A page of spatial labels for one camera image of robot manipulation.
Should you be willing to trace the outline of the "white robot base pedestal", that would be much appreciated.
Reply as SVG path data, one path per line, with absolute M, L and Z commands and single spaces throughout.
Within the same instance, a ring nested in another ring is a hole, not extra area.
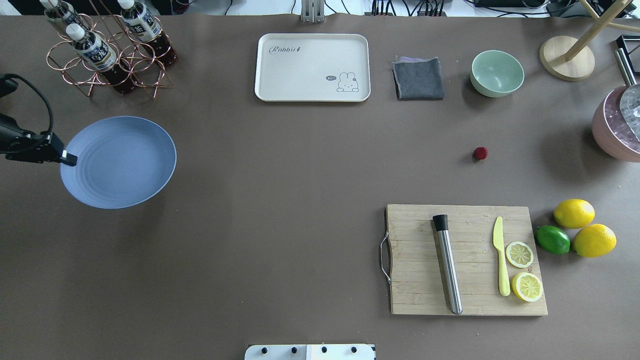
M 374 344 L 254 344 L 247 348 L 245 360 L 375 360 Z

